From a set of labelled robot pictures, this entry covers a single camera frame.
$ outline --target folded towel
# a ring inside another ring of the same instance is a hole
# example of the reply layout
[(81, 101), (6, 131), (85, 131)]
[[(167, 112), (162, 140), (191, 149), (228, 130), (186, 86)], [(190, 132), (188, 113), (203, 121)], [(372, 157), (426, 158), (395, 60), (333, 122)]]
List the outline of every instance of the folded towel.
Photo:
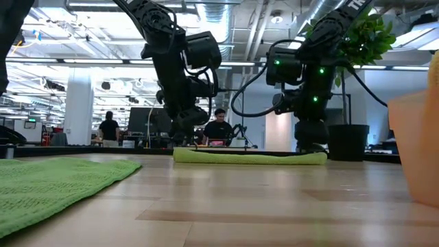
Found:
[(268, 155), (209, 154), (196, 152), (186, 148), (174, 150), (176, 163), (214, 163), (214, 164), (246, 164), (246, 165), (324, 165), (328, 157), (325, 153), (306, 154), (300, 156), (276, 157)]

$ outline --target black t-shirt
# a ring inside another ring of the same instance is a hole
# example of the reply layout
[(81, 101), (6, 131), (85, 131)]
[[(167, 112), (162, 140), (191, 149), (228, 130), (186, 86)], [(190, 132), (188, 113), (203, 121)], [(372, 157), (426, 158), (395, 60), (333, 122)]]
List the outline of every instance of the black t-shirt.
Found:
[(115, 120), (105, 120), (99, 126), (99, 129), (102, 130), (104, 134), (103, 140), (108, 141), (116, 141), (116, 128), (119, 127), (119, 124)]
[(212, 121), (204, 127), (203, 134), (209, 139), (227, 139), (232, 132), (232, 126), (227, 122)]

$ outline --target potted plant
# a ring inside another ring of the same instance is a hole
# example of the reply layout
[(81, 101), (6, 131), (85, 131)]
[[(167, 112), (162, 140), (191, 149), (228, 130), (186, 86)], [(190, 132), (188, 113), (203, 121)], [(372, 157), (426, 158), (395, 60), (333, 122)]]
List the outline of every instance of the potted plant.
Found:
[[(381, 15), (370, 11), (357, 19), (349, 29), (346, 38), (339, 44), (337, 56), (345, 58), (351, 65), (375, 64), (376, 60), (383, 59), (382, 54), (392, 49), (391, 44), (396, 41), (391, 34), (392, 23), (385, 24)], [(308, 30), (311, 31), (317, 21), (311, 21)], [(337, 68), (335, 85), (342, 87), (343, 98), (343, 125), (329, 126), (329, 156), (337, 161), (363, 161), (369, 126), (351, 125), (347, 122), (346, 87), (347, 71), (343, 67)]]

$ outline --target black plant pot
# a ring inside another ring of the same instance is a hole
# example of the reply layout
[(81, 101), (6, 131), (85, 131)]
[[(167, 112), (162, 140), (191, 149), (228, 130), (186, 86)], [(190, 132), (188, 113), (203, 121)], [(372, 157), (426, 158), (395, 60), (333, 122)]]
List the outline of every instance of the black plant pot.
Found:
[(363, 161), (369, 126), (329, 126), (329, 157), (333, 161)]

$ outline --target computer monitor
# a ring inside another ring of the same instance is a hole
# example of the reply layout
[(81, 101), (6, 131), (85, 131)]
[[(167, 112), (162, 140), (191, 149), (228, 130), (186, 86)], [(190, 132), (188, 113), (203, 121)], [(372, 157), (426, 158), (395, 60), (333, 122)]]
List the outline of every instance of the computer monitor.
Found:
[(128, 131), (147, 132), (148, 116), (150, 115), (150, 133), (169, 133), (171, 131), (171, 118), (163, 108), (133, 107), (130, 111)]

